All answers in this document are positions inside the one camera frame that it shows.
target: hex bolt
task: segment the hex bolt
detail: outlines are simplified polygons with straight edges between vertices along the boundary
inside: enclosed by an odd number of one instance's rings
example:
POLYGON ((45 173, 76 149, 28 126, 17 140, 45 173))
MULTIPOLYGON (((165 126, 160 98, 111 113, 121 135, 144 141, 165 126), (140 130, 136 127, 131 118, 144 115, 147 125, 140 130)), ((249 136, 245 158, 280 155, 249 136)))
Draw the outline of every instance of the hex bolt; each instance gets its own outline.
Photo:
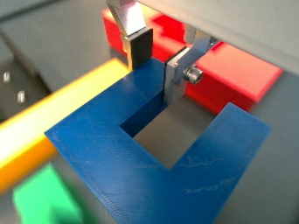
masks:
POLYGON ((203 71, 195 66, 189 66, 184 71, 183 79, 196 85, 203 78, 203 71))
POLYGON ((25 102, 25 94, 24 94, 24 91, 20 91, 17 93, 17 102, 18 103, 24 103, 25 102))
POLYGON ((4 83, 9 83, 9 82, 10 82, 10 73, 4 72, 4 83))

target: red plastic part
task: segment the red plastic part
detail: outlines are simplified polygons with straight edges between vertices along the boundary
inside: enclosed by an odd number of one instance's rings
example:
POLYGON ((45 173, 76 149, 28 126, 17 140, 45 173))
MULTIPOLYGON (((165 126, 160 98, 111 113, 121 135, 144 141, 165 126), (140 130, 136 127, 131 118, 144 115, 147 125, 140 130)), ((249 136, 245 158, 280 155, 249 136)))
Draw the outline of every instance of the red plastic part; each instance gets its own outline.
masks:
MULTIPOLYGON (((125 54, 109 10, 103 11, 103 19, 108 43, 125 54)), ((183 42, 184 26, 161 14, 149 15, 147 23, 153 28, 153 57, 167 61, 187 46, 183 42)), ((185 95, 213 114, 221 111, 228 102, 249 111, 283 73, 281 68, 223 42, 200 58, 197 66, 204 78, 196 86, 187 85, 185 95)))

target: yellow bar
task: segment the yellow bar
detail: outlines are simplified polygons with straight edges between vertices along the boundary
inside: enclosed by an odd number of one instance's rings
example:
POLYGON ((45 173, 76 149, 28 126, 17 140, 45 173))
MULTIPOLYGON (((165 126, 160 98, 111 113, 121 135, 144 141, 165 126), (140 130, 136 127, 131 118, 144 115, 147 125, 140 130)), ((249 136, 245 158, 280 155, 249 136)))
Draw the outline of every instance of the yellow bar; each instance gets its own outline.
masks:
POLYGON ((0 195, 57 154, 44 131, 127 73, 112 59, 0 125, 0 195))

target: green block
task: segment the green block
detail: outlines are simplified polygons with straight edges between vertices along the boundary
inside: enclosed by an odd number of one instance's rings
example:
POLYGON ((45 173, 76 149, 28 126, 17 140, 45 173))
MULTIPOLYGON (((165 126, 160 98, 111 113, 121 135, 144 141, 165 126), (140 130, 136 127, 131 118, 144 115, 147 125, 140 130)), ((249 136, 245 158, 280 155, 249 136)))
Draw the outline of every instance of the green block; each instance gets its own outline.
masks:
POLYGON ((22 224, 80 224, 83 212, 50 164, 13 189, 22 224))

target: blue u-shaped part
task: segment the blue u-shaped part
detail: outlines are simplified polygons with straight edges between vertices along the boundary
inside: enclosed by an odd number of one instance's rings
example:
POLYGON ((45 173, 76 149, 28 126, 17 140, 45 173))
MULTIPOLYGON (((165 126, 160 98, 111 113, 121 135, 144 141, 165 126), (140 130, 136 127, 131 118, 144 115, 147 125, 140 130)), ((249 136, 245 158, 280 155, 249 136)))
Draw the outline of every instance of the blue u-shaped part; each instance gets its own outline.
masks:
POLYGON ((212 223, 269 127, 228 104, 167 169, 132 136, 164 110, 149 59, 45 133, 117 223, 212 223))

